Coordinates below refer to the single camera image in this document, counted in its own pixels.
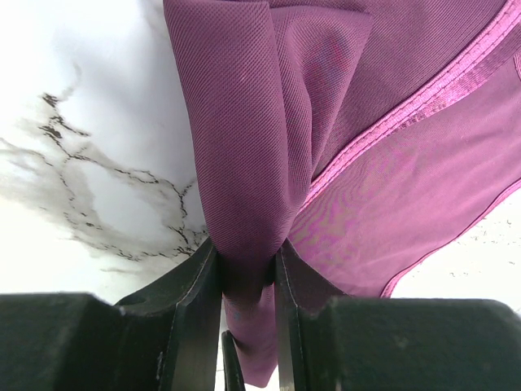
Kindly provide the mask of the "purple cloth napkin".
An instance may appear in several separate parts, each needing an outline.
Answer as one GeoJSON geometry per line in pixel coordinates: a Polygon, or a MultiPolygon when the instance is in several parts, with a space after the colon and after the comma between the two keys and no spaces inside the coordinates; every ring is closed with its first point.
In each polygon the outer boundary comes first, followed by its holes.
{"type": "Polygon", "coordinates": [[[285,240],[387,297],[520,187],[517,1],[167,1],[227,323],[248,384],[276,365],[285,240]]]}

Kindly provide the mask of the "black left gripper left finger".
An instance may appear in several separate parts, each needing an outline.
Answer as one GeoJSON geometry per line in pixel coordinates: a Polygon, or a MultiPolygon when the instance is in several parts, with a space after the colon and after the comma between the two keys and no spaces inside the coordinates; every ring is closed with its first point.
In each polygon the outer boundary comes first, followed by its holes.
{"type": "Polygon", "coordinates": [[[4,390],[211,390],[221,317],[217,252],[109,305],[87,293],[1,297],[4,390]]]}

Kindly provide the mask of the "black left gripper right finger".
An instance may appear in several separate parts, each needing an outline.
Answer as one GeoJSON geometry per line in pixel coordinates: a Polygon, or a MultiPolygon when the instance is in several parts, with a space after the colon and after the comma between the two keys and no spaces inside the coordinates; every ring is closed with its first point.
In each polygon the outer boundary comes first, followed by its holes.
{"type": "Polygon", "coordinates": [[[274,278],[283,390],[520,387],[520,319],[501,302],[351,297],[289,242],[274,278]]]}

